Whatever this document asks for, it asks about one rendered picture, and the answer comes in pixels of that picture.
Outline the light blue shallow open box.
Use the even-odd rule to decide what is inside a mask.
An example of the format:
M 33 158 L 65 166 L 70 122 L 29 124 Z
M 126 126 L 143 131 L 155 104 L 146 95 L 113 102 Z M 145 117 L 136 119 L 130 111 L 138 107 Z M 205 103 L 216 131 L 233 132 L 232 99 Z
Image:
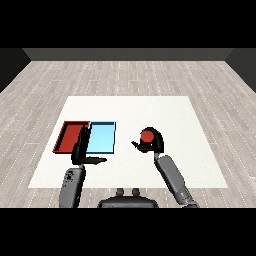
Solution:
M 113 121 L 93 121 L 87 152 L 89 154 L 113 154 L 116 123 Z

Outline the small red can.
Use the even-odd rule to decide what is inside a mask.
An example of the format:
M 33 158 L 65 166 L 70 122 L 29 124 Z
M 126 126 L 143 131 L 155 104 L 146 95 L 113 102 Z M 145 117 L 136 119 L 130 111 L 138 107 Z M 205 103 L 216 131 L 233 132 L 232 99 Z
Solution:
M 154 134 L 150 130 L 143 130 L 141 132 L 141 137 L 140 137 L 140 143 L 141 144 L 146 144 L 146 145 L 151 145 L 154 140 Z

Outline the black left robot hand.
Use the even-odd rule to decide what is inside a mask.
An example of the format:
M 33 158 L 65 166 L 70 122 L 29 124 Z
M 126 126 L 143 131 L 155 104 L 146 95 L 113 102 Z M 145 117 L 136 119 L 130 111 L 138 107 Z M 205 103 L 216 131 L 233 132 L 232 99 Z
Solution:
M 106 162 L 106 158 L 100 157 L 87 157 L 87 148 L 89 144 L 91 130 L 86 126 L 83 126 L 80 129 L 78 140 L 74 144 L 71 154 L 71 161 L 73 165 L 82 165 L 82 164 L 93 164 L 97 165 L 102 162 Z

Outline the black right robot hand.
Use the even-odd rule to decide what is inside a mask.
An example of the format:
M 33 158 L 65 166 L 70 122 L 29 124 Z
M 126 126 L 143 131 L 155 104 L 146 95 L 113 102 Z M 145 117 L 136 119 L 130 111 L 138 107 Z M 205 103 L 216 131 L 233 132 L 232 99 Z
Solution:
M 135 141 L 132 141 L 132 145 L 143 153 L 147 153 L 149 151 L 153 151 L 154 153 L 163 153 L 164 152 L 164 141 L 163 141 L 162 134 L 153 127 L 146 127 L 143 130 L 150 130 L 153 132 L 154 140 L 153 140 L 152 144 L 146 145 L 146 144 L 141 144 L 140 142 L 137 143 Z

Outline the red shallow open box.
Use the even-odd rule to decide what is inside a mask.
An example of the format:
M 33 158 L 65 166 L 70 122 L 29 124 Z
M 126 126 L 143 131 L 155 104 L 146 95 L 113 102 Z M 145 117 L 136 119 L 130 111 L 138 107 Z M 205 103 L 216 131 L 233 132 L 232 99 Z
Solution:
M 89 121 L 65 121 L 52 152 L 55 154 L 71 154 L 75 143 L 78 141 L 81 128 L 83 126 L 88 128 L 89 125 Z

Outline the dark grey robot body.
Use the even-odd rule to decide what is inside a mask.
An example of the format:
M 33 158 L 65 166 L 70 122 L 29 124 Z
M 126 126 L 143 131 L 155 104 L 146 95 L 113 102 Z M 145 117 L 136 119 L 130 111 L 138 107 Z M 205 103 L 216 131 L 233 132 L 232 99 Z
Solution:
M 158 208 L 158 204 L 153 199 L 142 197 L 138 188 L 132 189 L 131 196 L 125 196 L 124 189 L 118 188 L 116 195 L 101 200 L 98 208 Z

